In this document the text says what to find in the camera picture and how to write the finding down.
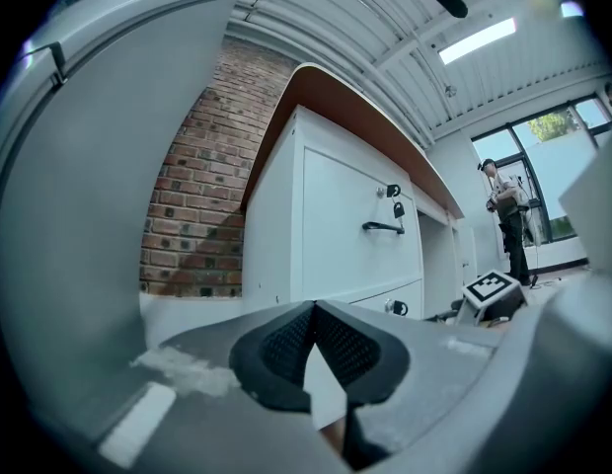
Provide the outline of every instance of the cabinet door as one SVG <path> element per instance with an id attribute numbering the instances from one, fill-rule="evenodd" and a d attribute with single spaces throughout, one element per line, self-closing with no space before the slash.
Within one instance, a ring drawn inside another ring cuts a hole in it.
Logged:
<path id="1" fill-rule="evenodd" d="M 390 300 L 405 302 L 405 305 L 408 307 L 407 315 L 404 316 L 405 318 L 412 320 L 422 319 L 422 280 L 417 280 L 416 282 L 412 282 L 411 284 L 393 289 L 386 293 L 381 293 L 380 295 L 352 302 L 352 305 L 359 305 L 365 307 L 365 309 L 371 309 L 372 311 L 385 312 L 385 306 Z"/>
<path id="2" fill-rule="evenodd" d="M 312 149 L 304 151 L 304 298 L 352 301 L 381 293 L 421 275 L 416 211 L 409 177 L 394 172 L 385 180 Z M 391 198 L 377 195 L 394 181 L 405 208 L 405 234 L 363 230 L 367 221 L 400 226 Z"/>

